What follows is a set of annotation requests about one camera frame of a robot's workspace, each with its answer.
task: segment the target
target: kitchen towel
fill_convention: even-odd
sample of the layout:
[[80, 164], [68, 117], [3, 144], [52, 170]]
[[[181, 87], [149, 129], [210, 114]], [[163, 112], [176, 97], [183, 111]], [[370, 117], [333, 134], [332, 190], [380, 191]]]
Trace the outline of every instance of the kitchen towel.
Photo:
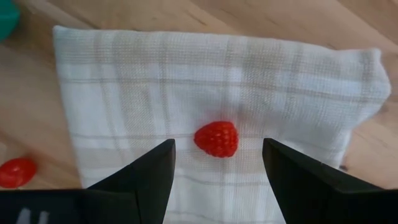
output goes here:
[[[263, 138], [338, 167], [353, 128], [391, 90], [377, 49], [59, 26], [54, 41], [84, 187], [176, 140], [165, 223], [284, 223], [262, 162]], [[193, 134], [212, 121], [237, 127], [234, 157], [196, 147]]]

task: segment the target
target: fake raspberry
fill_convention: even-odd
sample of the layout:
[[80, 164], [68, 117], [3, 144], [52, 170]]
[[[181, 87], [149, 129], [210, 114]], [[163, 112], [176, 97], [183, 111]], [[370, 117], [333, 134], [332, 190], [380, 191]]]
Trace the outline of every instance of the fake raspberry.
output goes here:
[[238, 149], [238, 132], [229, 121], [215, 121], [200, 128], [194, 136], [195, 144], [215, 157], [231, 157]]

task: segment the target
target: checkered cloth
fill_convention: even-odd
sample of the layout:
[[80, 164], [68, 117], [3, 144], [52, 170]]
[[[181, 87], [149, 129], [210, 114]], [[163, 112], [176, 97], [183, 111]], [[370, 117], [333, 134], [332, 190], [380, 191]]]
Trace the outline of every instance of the checkered cloth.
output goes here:
[[[63, 103], [84, 187], [168, 138], [177, 161], [165, 223], [283, 223], [264, 137], [336, 167], [390, 84], [376, 49], [335, 51], [231, 35], [54, 29]], [[193, 133], [232, 121], [230, 159]]]

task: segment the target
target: wooden table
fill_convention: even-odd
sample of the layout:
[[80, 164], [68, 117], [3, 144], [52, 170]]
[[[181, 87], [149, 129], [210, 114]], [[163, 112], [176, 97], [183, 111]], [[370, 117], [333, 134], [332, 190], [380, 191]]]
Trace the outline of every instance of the wooden table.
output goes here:
[[392, 82], [358, 127], [344, 168], [398, 187], [398, 0], [18, 0], [21, 22], [0, 45], [0, 158], [30, 154], [26, 188], [79, 187], [55, 74], [52, 27], [173, 30], [273, 37], [331, 49], [378, 47]]

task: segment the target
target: plaid pattern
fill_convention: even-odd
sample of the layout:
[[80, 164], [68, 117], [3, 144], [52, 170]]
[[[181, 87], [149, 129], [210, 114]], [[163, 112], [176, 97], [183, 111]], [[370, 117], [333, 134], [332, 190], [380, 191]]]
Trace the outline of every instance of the plaid pattern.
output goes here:
[[[376, 49], [335, 51], [212, 34], [54, 29], [57, 70], [84, 187], [176, 139], [165, 223], [283, 223], [264, 137], [338, 166], [390, 84]], [[234, 122], [239, 149], [207, 156], [193, 133]]]

